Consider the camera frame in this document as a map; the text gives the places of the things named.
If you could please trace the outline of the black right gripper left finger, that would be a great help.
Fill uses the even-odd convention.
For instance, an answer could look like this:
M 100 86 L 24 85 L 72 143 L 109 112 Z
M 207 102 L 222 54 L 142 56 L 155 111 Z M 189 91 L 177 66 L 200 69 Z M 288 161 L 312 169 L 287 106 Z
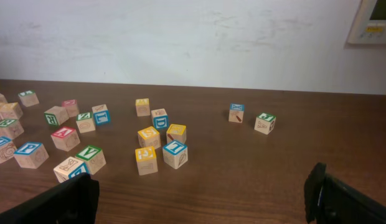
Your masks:
M 99 181 L 78 174 L 0 214 L 0 223 L 95 223 Z

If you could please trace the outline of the red A block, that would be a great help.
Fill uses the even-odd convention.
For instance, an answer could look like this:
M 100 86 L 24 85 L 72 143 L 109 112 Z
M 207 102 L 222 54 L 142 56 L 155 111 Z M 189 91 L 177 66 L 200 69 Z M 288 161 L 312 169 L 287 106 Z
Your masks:
M 80 138 L 77 130 L 69 127 L 62 127 L 58 129 L 56 132 L 51 134 L 51 138 L 57 149 L 67 152 L 80 144 Z

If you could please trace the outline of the green R block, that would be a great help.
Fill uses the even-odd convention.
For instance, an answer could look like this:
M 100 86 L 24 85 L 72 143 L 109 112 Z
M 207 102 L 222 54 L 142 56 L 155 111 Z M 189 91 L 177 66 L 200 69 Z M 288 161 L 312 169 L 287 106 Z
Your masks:
M 0 121 L 0 137 L 15 139 L 24 132 L 18 119 L 4 119 Z

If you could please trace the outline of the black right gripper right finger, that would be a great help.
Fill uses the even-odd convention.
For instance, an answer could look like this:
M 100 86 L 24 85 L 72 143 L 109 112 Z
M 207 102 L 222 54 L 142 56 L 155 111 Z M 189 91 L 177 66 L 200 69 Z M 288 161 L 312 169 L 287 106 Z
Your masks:
M 326 172 L 317 163 L 304 183 L 306 222 L 386 224 L 386 207 Z

